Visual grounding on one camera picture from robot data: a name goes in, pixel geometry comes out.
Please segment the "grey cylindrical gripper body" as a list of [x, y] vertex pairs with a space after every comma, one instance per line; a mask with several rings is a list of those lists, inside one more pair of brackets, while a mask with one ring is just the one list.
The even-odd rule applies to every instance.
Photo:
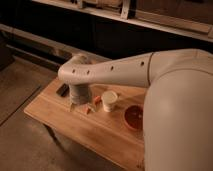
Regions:
[[70, 85], [70, 101], [75, 105], [83, 105], [91, 101], [91, 91], [87, 84]]

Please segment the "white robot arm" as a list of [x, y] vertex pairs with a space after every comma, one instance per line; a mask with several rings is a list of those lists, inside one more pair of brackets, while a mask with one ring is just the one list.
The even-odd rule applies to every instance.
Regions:
[[75, 55], [58, 70], [70, 100], [90, 84], [145, 87], [145, 171], [213, 171], [213, 54], [200, 49], [145, 53], [92, 64]]

